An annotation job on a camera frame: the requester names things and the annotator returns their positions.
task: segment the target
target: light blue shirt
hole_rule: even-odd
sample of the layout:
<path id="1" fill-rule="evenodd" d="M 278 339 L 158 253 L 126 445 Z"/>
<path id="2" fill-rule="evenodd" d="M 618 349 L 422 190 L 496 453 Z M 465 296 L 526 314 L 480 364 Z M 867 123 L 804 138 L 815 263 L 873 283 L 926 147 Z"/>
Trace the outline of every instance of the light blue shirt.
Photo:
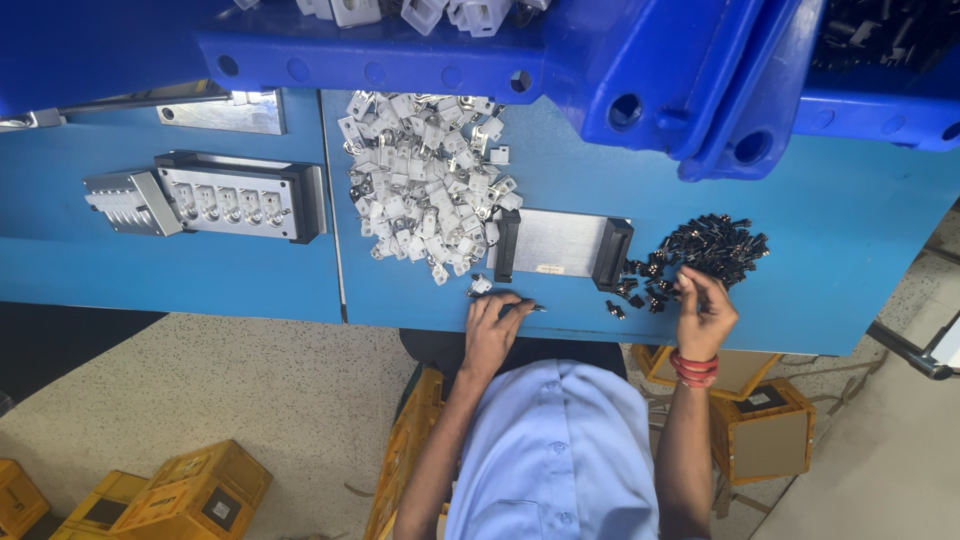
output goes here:
<path id="1" fill-rule="evenodd" d="M 464 445 L 445 540 L 656 540 L 647 404 L 614 373 L 573 360 L 507 372 Z"/>

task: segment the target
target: bangle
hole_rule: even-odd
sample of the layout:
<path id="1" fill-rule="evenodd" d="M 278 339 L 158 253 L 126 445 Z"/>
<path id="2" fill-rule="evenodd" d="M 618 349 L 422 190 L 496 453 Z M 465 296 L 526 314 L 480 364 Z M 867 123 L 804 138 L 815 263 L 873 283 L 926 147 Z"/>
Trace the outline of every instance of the bangle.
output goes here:
<path id="1" fill-rule="evenodd" d="M 677 380 L 691 388 L 707 388 L 713 385 L 717 380 L 719 362 L 720 358 L 717 355 L 706 362 L 695 362 L 680 356 L 677 349 L 670 353 L 670 365 L 677 374 Z M 706 369 L 706 371 L 694 371 L 690 368 Z"/>

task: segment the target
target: metal rod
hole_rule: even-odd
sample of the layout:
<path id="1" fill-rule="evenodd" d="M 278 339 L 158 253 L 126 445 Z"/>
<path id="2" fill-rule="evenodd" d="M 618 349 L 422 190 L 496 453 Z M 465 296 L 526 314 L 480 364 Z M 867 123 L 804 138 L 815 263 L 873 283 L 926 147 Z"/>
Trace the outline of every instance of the metal rod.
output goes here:
<path id="1" fill-rule="evenodd" d="M 953 376 L 953 368 L 938 363 L 931 356 L 925 355 L 920 347 L 910 343 L 903 336 L 888 329 L 878 321 L 870 324 L 867 335 L 895 355 L 906 360 L 915 370 L 923 373 L 929 379 L 945 380 Z"/>
<path id="2" fill-rule="evenodd" d="M 139 109 L 141 107 L 160 107 L 163 105 L 182 105 L 184 103 L 203 103 L 207 101 L 228 101 L 231 94 L 213 94 L 196 96 L 148 97 L 141 99 L 107 99 L 71 105 L 58 109 L 60 114 L 83 114 L 85 112 L 107 112 L 109 110 Z"/>
<path id="3" fill-rule="evenodd" d="M 923 246 L 923 248 L 921 248 L 920 251 L 924 253 L 929 253 L 931 255 L 935 255 L 947 262 L 952 262 L 953 264 L 960 265 L 960 255 L 957 255 L 951 251 L 947 251 L 943 248 L 938 248 L 938 247 L 926 244 Z"/>

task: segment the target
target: white label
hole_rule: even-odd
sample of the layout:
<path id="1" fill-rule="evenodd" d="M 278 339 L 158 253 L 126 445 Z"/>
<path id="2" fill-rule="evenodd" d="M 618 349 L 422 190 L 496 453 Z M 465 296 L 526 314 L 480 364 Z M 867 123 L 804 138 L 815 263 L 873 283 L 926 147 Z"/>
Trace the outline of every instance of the white label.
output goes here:
<path id="1" fill-rule="evenodd" d="M 213 507 L 213 513 L 220 519 L 225 520 L 227 516 L 230 515 L 230 507 L 223 503 L 217 503 L 217 505 Z"/>
<path id="2" fill-rule="evenodd" d="M 538 264 L 537 271 L 541 274 L 562 274 L 564 268 L 559 264 Z"/>
<path id="3" fill-rule="evenodd" d="M 747 398 L 747 401 L 754 405 L 763 405 L 765 403 L 768 403 L 770 401 L 770 398 L 768 398 L 766 394 L 756 394 L 755 396 L 750 396 L 749 398 Z"/>

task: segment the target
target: speckled floor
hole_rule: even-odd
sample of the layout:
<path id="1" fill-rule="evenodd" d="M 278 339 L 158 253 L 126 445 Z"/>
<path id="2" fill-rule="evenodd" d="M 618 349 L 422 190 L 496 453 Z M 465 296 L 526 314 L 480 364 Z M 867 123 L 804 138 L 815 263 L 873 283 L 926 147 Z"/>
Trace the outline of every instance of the speckled floor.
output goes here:
<path id="1" fill-rule="evenodd" d="M 960 215 L 938 228 L 960 252 Z M 917 343 L 960 309 L 960 268 L 926 257 L 911 266 L 880 319 Z M 768 379 L 792 377 L 808 397 L 840 396 L 868 367 L 805 376 L 879 359 L 869 338 L 853 355 L 785 356 Z M 654 393 L 627 358 L 631 383 Z M 888 361 L 901 361 L 892 356 Z M 164 459 L 232 438 L 275 481 L 246 536 L 359 540 L 396 401 L 414 361 L 396 329 L 171 314 L 43 389 L 0 418 L 0 454 L 25 467 L 59 514 L 67 514 L 112 469 L 149 477 Z M 818 408 L 816 444 L 829 430 Z M 734 487 L 773 506 L 793 481 Z M 713 520 L 715 540 L 746 540 L 765 514 L 742 503 Z"/>

